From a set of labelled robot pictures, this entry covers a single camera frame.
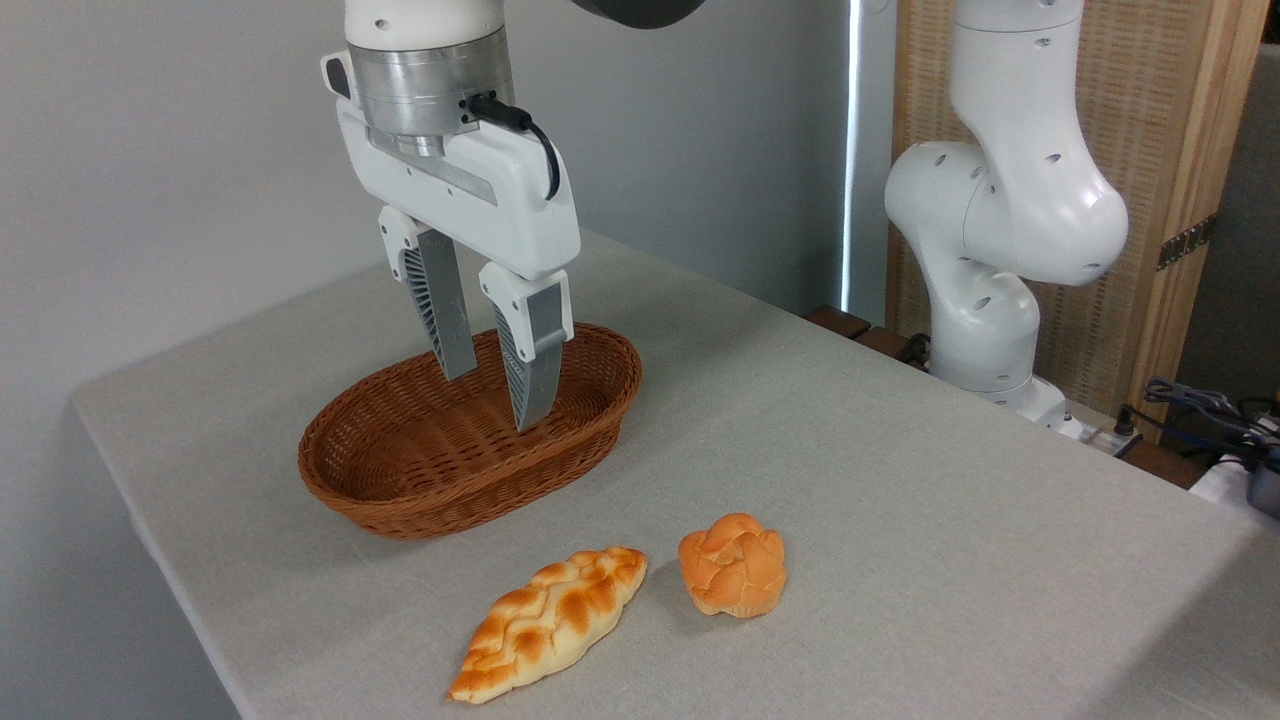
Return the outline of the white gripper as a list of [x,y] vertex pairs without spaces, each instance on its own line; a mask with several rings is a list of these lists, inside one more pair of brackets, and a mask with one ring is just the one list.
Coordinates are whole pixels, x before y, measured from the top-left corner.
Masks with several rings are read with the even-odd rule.
[[477,366],[453,240],[495,261],[479,279],[495,309],[515,424],[527,430],[550,413],[573,338],[559,269],[579,255],[580,231],[568,181],[549,193],[544,145],[468,108],[475,95],[511,100],[507,54],[346,50],[324,72],[351,164],[389,205],[379,214],[387,258],[447,380]]

